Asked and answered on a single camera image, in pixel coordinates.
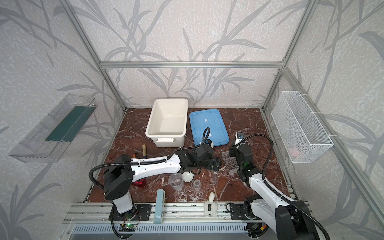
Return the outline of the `clear test tube rack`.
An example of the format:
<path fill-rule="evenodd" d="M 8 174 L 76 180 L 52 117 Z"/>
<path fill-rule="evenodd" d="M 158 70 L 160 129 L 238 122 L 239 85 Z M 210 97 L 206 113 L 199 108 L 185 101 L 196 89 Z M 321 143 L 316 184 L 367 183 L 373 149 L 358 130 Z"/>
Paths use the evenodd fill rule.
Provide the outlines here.
<path fill-rule="evenodd" d="M 228 170 L 229 175 L 234 175 L 239 170 L 239 165 L 235 157 L 230 157 L 229 152 L 222 153 L 222 159 L 224 161 L 225 170 Z"/>

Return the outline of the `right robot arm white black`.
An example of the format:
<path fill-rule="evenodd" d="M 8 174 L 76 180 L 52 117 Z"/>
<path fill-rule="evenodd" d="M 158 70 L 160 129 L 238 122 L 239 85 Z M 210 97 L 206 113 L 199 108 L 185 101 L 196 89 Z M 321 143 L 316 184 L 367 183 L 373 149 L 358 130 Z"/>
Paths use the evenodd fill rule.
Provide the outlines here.
<path fill-rule="evenodd" d="M 233 144 L 229 155 L 236 158 L 242 181 L 257 193 L 245 201 L 249 218 L 261 219 L 279 240 L 319 240 L 318 231 L 326 240 L 330 239 L 328 232 L 311 215 L 303 201 L 295 201 L 284 195 L 254 166 L 251 146 Z"/>

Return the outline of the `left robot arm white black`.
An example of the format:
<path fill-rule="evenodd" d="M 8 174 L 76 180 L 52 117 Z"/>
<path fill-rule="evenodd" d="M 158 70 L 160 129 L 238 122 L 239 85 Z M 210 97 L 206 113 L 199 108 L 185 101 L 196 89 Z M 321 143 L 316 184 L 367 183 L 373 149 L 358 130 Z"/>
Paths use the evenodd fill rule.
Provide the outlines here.
<path fill-rule="evenodd" d="M 178 148 L 164 157 L 151 159 L 119 156 L 112 164 L 102 164 L 89 171 L 91 182 L 104 191 L 112 210 L 110 221 L 128 219 L 134 216 L 137 208 L 130 194 L 130 186 L 147 177 L 184 172 L 197 175 L 202 169 L 218 171 L 221 159 L 215 156 L 213 147 L 204 143 L 194 147 Z"/>

